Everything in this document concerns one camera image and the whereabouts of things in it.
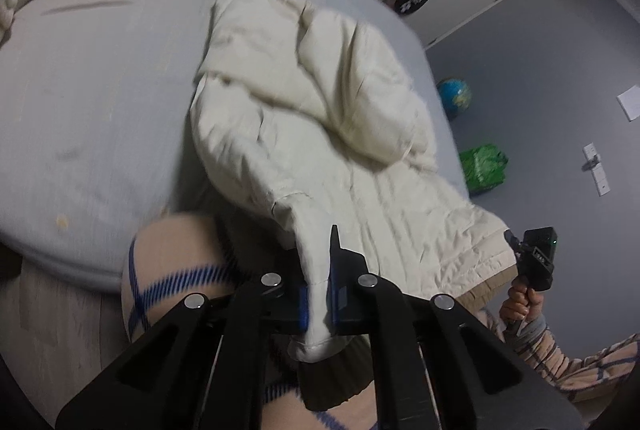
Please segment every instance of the globe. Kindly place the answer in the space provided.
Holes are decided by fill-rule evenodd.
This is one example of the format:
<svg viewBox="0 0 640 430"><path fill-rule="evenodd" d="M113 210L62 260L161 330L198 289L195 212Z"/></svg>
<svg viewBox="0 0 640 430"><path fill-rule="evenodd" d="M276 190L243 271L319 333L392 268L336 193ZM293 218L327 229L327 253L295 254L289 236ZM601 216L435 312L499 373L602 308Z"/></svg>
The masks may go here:
<svg viewBox="0 0 640 430"><path fill-rule="evenodd" d="M471 103L471 89L464 80L448 78L438 84L438 93L447 117L452 120L467 110Z"/></svg>

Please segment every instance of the metal bolt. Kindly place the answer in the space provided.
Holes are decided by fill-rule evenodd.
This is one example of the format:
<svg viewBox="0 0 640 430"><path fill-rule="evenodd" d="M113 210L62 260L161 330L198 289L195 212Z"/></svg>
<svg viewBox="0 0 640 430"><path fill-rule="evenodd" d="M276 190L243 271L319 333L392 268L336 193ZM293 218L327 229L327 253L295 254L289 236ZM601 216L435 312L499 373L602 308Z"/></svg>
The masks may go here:
<svg viewBox="0 0 640 430"><path fill-rule="evenodd" d="M437 308L442 309L444 311L448 311L449 309L453 309L453 306L456 304L454 299L449 295L438 295L433 299L433 303Z"/></svg>
<svg viewBox="0 0 640 430"><path fill-rule="evenodd" d="M378 279L375 275L366 273L358 277L358 284L363 287L374 287L378 283Z"/></svg>
<svg viewBox="0 0 640 430"><path fill-rule="evenodd" d="M184 305L189 309L198 309L204 305L204 296L200 293L193 293L184 299Z"/></svg>
<svg viewBox="0 0 640 430"><path fill-rule="evenodd" d="M265 273L260 279L260 282L267 287L276 287L282 282L282 277L277 273Z"/></svg>

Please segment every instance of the bed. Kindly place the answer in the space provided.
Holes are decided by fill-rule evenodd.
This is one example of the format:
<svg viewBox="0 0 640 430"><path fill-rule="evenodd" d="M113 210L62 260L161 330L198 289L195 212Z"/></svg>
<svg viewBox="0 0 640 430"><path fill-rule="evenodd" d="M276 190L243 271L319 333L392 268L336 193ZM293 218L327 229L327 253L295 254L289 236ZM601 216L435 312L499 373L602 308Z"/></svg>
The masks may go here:
<svg viewBox="0 0 640 430"><path fill-rule="evenodd" d="M0 48L0 241L59 279L117 292L136 231L223 207L186 120L215 0L33 0ZM375 0L311 0L382 30L456 148L415 34Z"/></svg>

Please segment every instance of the green bag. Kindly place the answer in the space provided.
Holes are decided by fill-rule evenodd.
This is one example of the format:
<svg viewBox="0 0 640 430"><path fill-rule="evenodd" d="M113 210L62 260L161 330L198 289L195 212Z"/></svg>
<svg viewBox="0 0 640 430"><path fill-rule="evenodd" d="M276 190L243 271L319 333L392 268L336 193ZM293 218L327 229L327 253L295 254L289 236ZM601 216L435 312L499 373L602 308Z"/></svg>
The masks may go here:
<svg viewBox="0 0 640 430"><path fill-rule="evenodd" d="M509 159L494 144L487 144L460 153L469 193L479 194L504 182L504 168Z"/></svg>

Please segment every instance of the jacket sleeve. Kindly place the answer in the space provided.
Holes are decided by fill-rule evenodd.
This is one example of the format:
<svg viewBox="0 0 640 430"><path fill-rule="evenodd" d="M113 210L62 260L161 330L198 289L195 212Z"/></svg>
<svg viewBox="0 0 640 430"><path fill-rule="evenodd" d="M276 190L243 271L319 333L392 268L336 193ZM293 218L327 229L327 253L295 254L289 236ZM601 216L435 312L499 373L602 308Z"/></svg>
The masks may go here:
<svg viewBox="0 0 640 430"><path fill-rule="evenodd" d="M640 361L640 334L583 360L569 358L556 344L543 315L527 324L520 336L504 331L504 340L570 401L610 394Z"/></svg>

